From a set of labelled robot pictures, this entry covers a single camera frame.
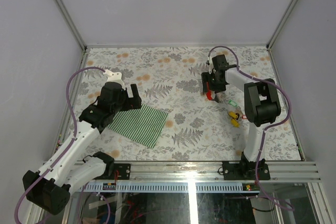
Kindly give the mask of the red keyring fob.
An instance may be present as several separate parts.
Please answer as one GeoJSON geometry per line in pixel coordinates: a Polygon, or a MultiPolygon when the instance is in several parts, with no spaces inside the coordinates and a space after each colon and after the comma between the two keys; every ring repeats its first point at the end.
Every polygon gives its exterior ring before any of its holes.
{"type": "Polygon", "coordinates": [[[207,87],[206,97],[207,97],[208,100],[212,101],[213,100],[213,98],[212,98],[212,91],[211,91],[211,89],[209,87],[209,83],[208,82],[206,83],[206,87],[207,87]]]}

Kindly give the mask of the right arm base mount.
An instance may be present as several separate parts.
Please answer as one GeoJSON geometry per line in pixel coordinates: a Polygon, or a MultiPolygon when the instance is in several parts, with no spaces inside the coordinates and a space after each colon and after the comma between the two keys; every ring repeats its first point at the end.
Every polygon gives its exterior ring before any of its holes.
{"type": "Polygon", "coordinates": [[[259,161],[256,169],[256,162],[222,162],[223,176],[225,180],[256,180],[256,174],[259,180],[270,180],[270,172],[265,159],[259,161]]]}

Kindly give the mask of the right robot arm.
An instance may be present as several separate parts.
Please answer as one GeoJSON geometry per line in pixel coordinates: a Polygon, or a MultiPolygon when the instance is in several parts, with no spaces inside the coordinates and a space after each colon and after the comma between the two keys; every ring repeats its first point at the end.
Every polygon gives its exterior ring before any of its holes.
{"type": "Polygon", "coordinates": [[[232,85],[244,93],[245,116],[250,122],[248,140],[243,151],[245,163],[239,166],[240,175],[251,179],[258,173],[254,163],[261,159],[263,139],[261,127],[274,123],[281,114],[281,106],[275,82],[273,79],[257,80],[230,65],[225,55],[208,57],[206,64],[208,72],[203,72],[203,93],[210,101],[219,102],[218,93],[226,91],[227,85],[232,85]]]}

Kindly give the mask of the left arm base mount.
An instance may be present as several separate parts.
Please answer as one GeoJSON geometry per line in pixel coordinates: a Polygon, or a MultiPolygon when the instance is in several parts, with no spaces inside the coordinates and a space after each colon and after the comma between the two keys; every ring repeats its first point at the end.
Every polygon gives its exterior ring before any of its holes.
{"type": "Polygon", "coordinates": [[[114,165],[115,180],[129,180],[131,175],[131,164],[118,163],[114,165]]]}

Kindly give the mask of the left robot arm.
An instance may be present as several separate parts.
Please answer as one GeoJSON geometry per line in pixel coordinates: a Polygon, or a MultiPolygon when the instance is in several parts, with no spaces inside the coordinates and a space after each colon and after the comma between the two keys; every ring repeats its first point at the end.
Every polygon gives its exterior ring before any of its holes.
{"type": "Polygon", "coordinates": [[[142,100],[136,84],[131,84],[131,95],[118,82],[106,82],[94,103],[75,119],[73,129],[54,155],[38,171],[28,170],[23,176],[26,199],[51,215],[65,208],[70,197],[87,182],[114,179],[114,158],[102,151],[94,153],[78,168],[74,164],[85,149],[105,128],[116,121],[122,112],[139,110],[142,100]]]}

